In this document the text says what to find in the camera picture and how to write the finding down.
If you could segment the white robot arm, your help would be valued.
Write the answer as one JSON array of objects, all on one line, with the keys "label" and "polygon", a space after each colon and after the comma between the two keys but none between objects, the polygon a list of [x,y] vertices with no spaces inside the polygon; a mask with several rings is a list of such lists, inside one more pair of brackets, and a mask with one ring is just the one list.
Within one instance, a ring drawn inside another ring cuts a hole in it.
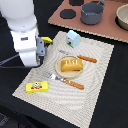
[{"label": "white robot arm", "polygon": [[39,37],[33,0],[0,0],[0,12],[7,20],[14,42],[25,67],[37,67],[46,55],[46,46]]}]

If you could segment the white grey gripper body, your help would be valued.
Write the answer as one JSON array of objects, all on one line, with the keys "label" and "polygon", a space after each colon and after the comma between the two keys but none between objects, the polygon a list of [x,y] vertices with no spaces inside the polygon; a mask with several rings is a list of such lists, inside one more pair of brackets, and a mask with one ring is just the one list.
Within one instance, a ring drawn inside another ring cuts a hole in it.
[{"label": "white grey gripper body", "polygon": [[47,54],[47,46],[41,37],[37,38],[37,58],[40,60],[40,63],[43,63],[44,56]]}]

